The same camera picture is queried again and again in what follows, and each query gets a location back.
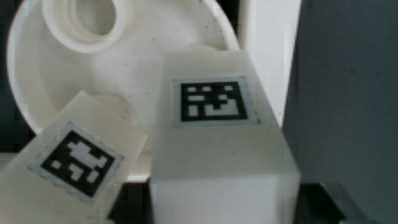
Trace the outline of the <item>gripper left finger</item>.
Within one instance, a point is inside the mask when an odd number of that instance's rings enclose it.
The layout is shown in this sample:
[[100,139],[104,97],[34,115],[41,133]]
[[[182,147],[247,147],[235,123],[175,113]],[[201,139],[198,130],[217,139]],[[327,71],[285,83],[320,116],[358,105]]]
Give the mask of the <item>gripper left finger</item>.
[[150,224],[150,188],[146,183],[123,185],[109,220],[114,224]]

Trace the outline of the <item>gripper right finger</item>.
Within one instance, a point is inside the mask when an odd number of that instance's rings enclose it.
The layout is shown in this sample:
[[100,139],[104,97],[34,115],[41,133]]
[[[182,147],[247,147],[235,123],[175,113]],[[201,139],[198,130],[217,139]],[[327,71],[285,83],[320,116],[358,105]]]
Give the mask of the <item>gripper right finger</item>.
[[366,217],[340,184],[301,185],[299,224],[381,224]]

